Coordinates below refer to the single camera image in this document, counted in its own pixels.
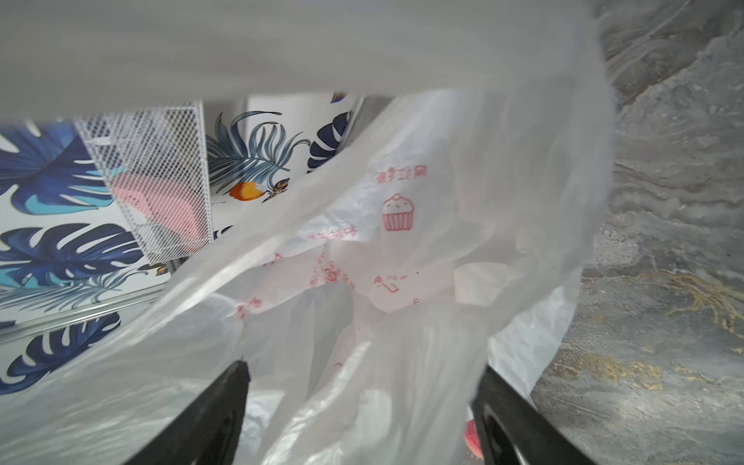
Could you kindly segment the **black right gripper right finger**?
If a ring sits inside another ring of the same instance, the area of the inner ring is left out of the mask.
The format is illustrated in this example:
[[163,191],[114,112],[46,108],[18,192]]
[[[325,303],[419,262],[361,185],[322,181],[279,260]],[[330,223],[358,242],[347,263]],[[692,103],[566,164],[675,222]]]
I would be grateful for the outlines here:
[[486,464],[595,464],[491,367],[471,409]]

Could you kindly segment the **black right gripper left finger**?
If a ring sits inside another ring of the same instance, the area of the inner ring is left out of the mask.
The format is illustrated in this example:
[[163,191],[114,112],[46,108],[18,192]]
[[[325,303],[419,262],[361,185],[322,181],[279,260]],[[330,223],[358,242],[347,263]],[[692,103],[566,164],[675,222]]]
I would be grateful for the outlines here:
[[233,463],[249,384],[248,364],[233,362],[126,464]]

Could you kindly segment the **white plastic bag red print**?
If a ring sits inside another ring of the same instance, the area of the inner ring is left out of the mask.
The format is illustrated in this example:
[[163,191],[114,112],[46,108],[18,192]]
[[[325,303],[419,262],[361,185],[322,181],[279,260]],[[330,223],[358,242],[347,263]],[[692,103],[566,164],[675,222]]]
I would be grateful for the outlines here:
[[387,94],[358,139],[187,261],[133,325],[9,410],[5,464],[121,464],[230,357],[241,464],[455,464],[486,342],[579,278],[612,163],[583,1],[8,3],[14,114],[140,90]]

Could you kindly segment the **pink peach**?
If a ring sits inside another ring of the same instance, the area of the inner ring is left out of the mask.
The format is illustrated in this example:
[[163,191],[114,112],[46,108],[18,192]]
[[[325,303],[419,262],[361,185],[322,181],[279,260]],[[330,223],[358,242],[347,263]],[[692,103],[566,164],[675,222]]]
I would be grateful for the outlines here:
[[464,441],[471,455],[476,457],[476,459],[483,461],[484,455],[482,454],[481,443],[478,436],[476,422],[474,420],[469,420],[466,424]]

